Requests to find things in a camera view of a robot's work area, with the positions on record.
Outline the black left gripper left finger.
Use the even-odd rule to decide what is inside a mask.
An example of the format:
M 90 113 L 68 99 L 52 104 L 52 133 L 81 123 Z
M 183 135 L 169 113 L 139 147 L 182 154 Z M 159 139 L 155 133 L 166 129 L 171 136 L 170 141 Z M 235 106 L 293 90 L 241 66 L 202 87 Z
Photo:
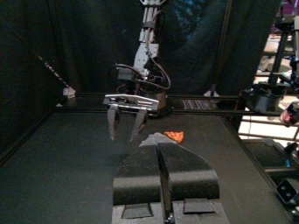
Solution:
M 139 144 L 121 163 L 114 179 L 114 205 L 161 201 L 158 144 L 165 141 L 157 132 Z

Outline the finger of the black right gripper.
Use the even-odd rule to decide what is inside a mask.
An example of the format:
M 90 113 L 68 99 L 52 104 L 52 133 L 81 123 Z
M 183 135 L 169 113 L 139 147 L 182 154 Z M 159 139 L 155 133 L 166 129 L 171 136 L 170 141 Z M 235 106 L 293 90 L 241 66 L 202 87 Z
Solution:
M 133 132 L 131 132 L 130 141 L 135 140 L 135 138 L 139 135 L 143 127 L 146 126 L 146 122 L 147 122 L 147 111 L 145 109 L 141 109 L 139 112 L 137 113 L 135 125 L 134 125 L 134 129 L 133 129 Z
M 118 121 L 119 121 L 118 106 L 111 106 L 107 110 L 109 134 L 111 140 L 114 140 L 117 137 Z

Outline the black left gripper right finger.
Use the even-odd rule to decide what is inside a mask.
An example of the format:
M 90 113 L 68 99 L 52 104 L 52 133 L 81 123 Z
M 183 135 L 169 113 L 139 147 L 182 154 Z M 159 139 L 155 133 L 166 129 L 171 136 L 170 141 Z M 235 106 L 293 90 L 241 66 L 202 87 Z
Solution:
M 219 178 L 206 160 L 167 136 L 159 136 L 157 143 L 170 175 L 173 199 L 218 199 Z

